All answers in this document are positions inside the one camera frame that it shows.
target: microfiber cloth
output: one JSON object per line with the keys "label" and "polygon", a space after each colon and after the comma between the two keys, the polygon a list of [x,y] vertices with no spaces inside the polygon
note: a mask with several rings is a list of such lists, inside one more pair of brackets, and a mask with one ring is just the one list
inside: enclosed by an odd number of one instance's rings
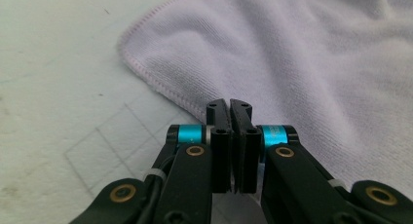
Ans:
{"label": "microfiber cloth", "polygon": [[413,0],[172,0],[119,51],[201,121],[209,101],[243,100],[254,125],[293,125],[348,188],[413,199]]}

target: cloth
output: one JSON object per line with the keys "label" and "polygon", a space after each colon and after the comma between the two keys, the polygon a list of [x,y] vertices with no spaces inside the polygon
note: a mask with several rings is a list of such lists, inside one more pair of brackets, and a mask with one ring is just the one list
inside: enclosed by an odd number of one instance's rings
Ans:
{"label": "cloth", "polygon": [[413,0],[173,0],[119,50],[201,121],[211,100],[246,101],[253,124],[293,125],[348,187],[413,199]]}

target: brass screw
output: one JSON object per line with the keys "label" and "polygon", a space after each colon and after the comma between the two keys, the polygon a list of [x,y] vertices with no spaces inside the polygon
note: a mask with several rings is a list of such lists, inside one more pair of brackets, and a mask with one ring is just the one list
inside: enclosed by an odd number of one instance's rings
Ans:
{"label": "brass screw", "polygon": [[276,153],[282,156],[283,158],[291,158],[294,156],[294,151],[287,147],[278,147],[276,149]]}
{"label": "brass screw", "polygon": [[388,190],[376,186],[370,186],[365,189],[365,193],[373,201],[382,205],[396,205],[397,198]]}
{"label": "brass screw", "polygon": [[190,156],[196,157],[201,156],[205,152],[205,149],[201,146],[191,146],[186,149],[186,153]]}
{"label": "brass screw", "polygon": [[110,200],[114,203],[123,203],[130,200],[136,193],[136,188],[131,184],[117,186],[110,193]]}

